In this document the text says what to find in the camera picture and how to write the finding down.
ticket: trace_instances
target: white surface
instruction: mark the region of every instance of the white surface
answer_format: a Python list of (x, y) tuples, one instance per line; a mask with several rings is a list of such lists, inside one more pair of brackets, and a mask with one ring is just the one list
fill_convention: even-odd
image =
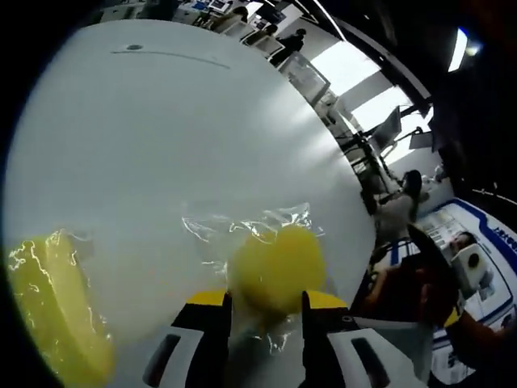
[[(121, 343), (211, 286), (181, 224), (193, 210), (243, 217), (308, 201), (349, 302), (374, 243), (357, 178), (288, 80), (236, 40), (179, 23), (123, 20), (73, 36), (27, 101), (4, 190), (9, 241), (63, 226), (94, 236), (82, 264)], [(267, 361), (259, 385), (303, 370), (289, 358), (301, 360), (300, 339)]]

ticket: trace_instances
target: woman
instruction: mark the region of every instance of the woman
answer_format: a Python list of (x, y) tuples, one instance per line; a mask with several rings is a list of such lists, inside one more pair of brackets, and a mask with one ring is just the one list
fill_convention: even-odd
[(275, 24), (270, 24), (269, 26), (265, 27), (264, 29), (253, 32), (246, 38), (242, 40), (242, 43), (246, 46), (252, 46), (255, 43), (257, 43), (259, 40), (261, 40), (264, 36), (273, 36), (275, 32), (278, 31), (278, 26)]
[(248, 10), (245, 6), (238, 6), (226, 15), (216, 19), (210, 26), (210, 29), (221, 34), (224, 30), (232, 27), (237, 22), (248, 22)]
[(417, 170), (406, 172), (401, 193), (374, 215), (377, 228), (376, 246), (407, 237), (407, 224), (416, 221), (422, 191), (422, 175)]

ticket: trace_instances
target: wall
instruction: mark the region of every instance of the wall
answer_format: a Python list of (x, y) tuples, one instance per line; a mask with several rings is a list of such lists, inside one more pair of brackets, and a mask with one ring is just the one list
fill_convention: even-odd
[(297, 7), (287, 2), (281, 2), (276, 6), (276, 9), (282, 10), (282, 13), (285, 15), (285, 19), (277, 24), (278, 32), (276, 35), (281, 34), (283, 30), (296, 22), (303, 14), (303, 12), (300, 11)]
[(304, 47), (300, 53), (309, 61), (312, 61), (315, 57), (340, 41), (335, 36), (323, 31), (320, 27), (303, 19), (298, 19), (287, 26), (279, 36), (283, 38), (294, 34), (298, 28), (304, 28), (307, 31)]

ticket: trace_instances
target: ceiling light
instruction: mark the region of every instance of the ceiling light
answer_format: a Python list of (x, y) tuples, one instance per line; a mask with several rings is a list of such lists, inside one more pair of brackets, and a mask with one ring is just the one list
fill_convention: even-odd
[(465, 53), (471, 57), (479, 53), (479, 51), (483, 48), (483, 44), (469, 41), (469, 45), (465, 49)]
[(460, 68), (461, 61), (463, 60), (463, 56), (465, 54), (465, 49), (467, 48), (467, 41), (469, 39), (465, 35), (460, 28), (458, 28), (458, 35), (456, 37), (456, 47), (454, 48), (454, 53), (452, 54), (451, 65), (449, 65), (449, 72), (456, 71)]
[(424, 123), (429, 124), (433, 116), (435, 115), (435, 107), (431, 107), (429, 109), (429, 112), (427, 113), (426, 117), (423, 119)]
[(344, 41), (347, 41), (345, 39), (345, 36), (343, 35), (343, 33), (341, 32), (341, 29), (338, 27), (338, 25), (336, 24), (336, 22), (334, 21), (334, 19), (332, 18), (332, 16), (330, 16), (330, 14), (326, 11), (325, 8), (323, 8), (323, 5), (320, 4), (320, 2), (318, 0), (313, 0), (314, 4), (317, 5), (317, 7), (322, 10), (323, 14), (326, 16), (326, 18), (329, 20), (330, 24), (332, 24), (332, 26), (335, 28), (335, 30), (338, 32), (338, 35), (339, 37), (344, 40)]

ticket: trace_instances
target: window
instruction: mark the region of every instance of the window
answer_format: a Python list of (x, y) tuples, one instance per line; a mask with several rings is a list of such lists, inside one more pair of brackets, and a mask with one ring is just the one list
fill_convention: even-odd
[(330, 90), (342, 95), (379, 71), (379, 66), (348, 42), (338, 42), (311, 63), (330, 81)]

